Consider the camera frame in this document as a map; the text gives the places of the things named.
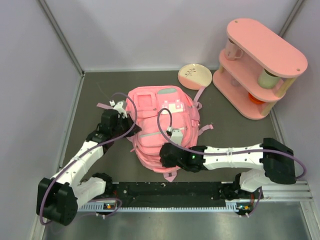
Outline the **pink student backpack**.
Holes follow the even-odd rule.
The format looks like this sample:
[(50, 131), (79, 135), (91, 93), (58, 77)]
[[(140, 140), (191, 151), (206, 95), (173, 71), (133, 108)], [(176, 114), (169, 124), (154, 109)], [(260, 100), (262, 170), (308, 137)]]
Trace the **pink student backpack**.
[(164, 167), (160, 161), (160, 149), (167, 142), (163, 134), (168, 127), (180, 130), (180, 145), (184, 148), (196, 146), (198, 137), (214, 128), (211, 124), (200, 126), (199, 98), (203, 91), (201, 87), (191, 98), (178, 86), (167, 85), (137, 87), (128, 93), (125, 110), (141, 128), (128, 138), (133, 151), (145, 168), (162, 174), (169, 182), (176, 178), (179, 167)]

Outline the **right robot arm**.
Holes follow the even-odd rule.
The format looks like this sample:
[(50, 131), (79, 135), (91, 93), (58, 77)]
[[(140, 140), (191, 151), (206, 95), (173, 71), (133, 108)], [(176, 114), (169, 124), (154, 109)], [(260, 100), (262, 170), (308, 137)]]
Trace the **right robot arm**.
[(245, 198), (258, 188), (272, 183), (296, 183), (294, 152), (273, 138), (247, 147), (216, 148), (212, 146), (178, 147), (165, 143), (159, 152), (163, 167), (179, 167), (187, 172), (217, 169), (247, 169), (235, 178), (233, 192)]

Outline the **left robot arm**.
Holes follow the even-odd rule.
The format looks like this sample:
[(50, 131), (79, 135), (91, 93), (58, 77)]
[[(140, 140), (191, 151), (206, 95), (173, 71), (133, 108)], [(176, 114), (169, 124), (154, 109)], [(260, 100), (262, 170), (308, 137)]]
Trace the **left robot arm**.
[(77, 210), (100, 195), (109, 198), (114, 191), (102, 174), (85, 184), (81, 179), (93, 164), (106, 154), (115, 141), (132, 137), (141, 128), (137, 125), (138, 111), (127, 113), (122, 108), (110, 108), (101, 115), (100, 123), (88, 134), (79, 151), (58, 173), (44, 177), (37, 186), (36, 214), (41, 225), (52, 222), (69, 225)]

